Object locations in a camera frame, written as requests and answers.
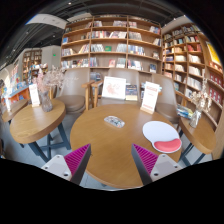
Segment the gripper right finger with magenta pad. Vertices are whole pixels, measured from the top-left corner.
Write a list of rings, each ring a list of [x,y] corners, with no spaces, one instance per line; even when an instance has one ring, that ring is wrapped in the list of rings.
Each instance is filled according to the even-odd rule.
[[[168,155],[156,155],[136,144],[132,145],[131,154],[143,185],[157,181],[182,169]]]

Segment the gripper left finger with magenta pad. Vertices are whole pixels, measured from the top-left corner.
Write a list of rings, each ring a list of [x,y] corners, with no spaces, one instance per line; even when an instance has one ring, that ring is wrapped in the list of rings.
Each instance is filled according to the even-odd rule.
[[[84,145],[66,156],[56,155],[42,169],[79,185],[91,155],[91,145]]]

